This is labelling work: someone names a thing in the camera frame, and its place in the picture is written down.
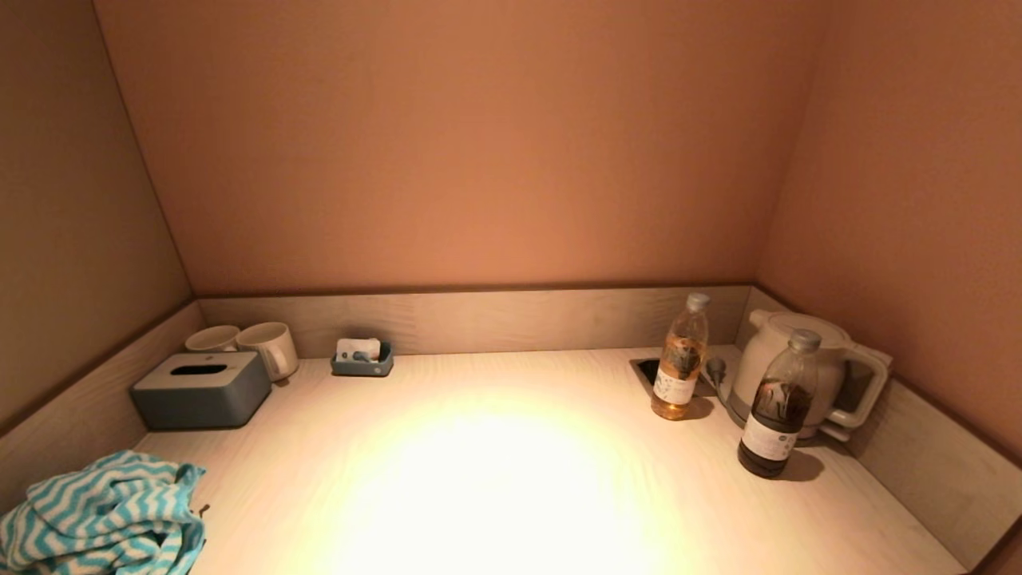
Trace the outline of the turquoise white zigzag cloth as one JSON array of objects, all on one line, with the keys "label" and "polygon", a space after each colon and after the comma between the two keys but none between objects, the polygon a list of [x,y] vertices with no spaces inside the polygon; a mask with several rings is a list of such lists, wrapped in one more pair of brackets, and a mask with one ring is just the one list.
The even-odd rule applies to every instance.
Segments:
[{"label": "turquoise white zigzag cloth", "polygon": [[189,575],[205,473],[128,449],[37,482],[0,517],[0,575]]}]

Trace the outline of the light wood backsplash panel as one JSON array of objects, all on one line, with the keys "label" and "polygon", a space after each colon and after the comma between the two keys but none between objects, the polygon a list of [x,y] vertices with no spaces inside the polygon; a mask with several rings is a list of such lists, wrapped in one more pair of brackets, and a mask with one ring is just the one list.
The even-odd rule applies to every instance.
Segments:
[{"label": "light wood backsplash panel", "polygon": [[0,514],[33,484],[138,444],[147,428],[130,389],[205,324],[200,303],[187,303],[0,434]]},{"label": "light wood backsplash panel", "polygon": [[285,323],[301,358],[340,339],[399,355],[657,348],[692,287],[202,298],[210,324]]},{"label": "light wood backsplash panel", "polygon": [[[755,332],[755,309],[792,312],[749,288],[736,334],[742,353]],[[856,408],[871,369],[848,364],[840,408]],[[1022,463],[1003,456],[895,374],[864,425],[842,443],[966,569],[984,565],[1022,526]]]}]

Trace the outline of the black recessed socket box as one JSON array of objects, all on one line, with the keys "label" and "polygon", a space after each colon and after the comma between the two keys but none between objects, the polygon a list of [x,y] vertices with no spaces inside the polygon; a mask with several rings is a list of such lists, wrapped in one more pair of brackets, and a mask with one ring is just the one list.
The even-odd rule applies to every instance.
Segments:
[{"label": "black recessed socket box", "polygon": [[[649,398],[652,398],[654,393],[654,382],[657,376],[657,372],[660,370],[660,360],[658,358],[636,358],[629,361],[632,365],[636,376],[638,376],[640,382],[647,392]],[[699,376],[695,383],[695,388],[693,392],[694,397],[704,397],[704,398],[716,398],[718,397],[718,391],[713,382],[709,379],[706,367],[700,369]]]}]

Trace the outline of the small grey-blue tray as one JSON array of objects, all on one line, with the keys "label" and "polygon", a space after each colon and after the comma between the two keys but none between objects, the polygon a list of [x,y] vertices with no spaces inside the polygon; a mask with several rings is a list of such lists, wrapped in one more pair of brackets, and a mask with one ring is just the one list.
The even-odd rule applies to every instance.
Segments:
[{"label": "small grey-blue tray", "polygon": [[343,360],[335,354],[330,358],[331,372],[335,376],[369,376],[369,378],[386,378],[394,367],[394,349],[390,342],[380,343],[380,356],[376,363]]}]

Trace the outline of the amber tea plastic bottle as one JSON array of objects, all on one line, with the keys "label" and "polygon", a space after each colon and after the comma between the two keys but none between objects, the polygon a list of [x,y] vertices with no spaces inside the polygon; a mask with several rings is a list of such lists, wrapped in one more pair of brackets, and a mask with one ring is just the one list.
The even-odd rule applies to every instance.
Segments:
[{"label": "amber tea plastic bottle", "polygon": [[685,418],[701,368],[708,356],[709,323],[706,309],[711,297],[704,292],[687,295],[667,332],[653,383],[651,409],[665,421]]}]

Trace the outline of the white ceramic mug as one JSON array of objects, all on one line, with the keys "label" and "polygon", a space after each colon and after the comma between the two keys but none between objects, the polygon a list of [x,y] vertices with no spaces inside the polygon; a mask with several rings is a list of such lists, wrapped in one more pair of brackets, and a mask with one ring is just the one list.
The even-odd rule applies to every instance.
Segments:
[{"label": "white ceramic mug", "polygon": [[272,382],[290,378],[299,369],[299,357],[291,329],[285,323],[259,323],[242,330],[235,339],[241,351],[256,351]]},{"label": "white ceramic mug", "polygon": [[239,350],[236,340],[240,332],[236,325],[212,325],[190,335],[184,346],[194,353],[235,352]]}]

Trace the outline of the white electric kettle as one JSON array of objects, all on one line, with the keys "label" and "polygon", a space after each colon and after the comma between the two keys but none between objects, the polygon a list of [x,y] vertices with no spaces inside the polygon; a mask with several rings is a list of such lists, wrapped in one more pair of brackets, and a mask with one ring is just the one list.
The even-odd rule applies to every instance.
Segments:
[{"label": "white electric kettle", "polygon": [[[817,352],[818,385],[814,403],[799,437],[811,436],[823,422],[832,422],[847,430],[864,425],[889,379],[890,355],[862,346],[843,328],[811,315],[755,309],[749,314],[749,321],[755,330],[746,343],[731,383],[727,401],[732,408],[748,418],[766,367],[787,349],[792,332],[803,328],[817,332],[822,342]],[[860,392],[858,404],[846,409],[838,405],[838,396],[846,385],[850,363],[866,365],[873,375]]]}]

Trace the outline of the dark tea plastic bottle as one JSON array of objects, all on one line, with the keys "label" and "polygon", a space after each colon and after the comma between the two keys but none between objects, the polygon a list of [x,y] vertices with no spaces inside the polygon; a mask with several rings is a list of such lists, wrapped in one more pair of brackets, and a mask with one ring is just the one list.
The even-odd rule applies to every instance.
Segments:
[{"label": "dark tea plastic bottle", "polygon": [[821,341],[817,332],[796,328],[787,349],[766,367],[738,447],[749,473],[773,479],[787,466],[812,408]]}]

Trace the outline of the grey tissue box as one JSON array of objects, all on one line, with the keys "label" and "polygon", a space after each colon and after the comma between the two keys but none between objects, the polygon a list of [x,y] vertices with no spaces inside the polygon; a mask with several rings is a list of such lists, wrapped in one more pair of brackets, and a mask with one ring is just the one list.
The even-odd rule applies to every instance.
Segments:
[{"label": "grey tissue box", "polygon": [[241,428],[271,393],[252,351],[169,356],[132,385],[130,397],[150,430]]}]

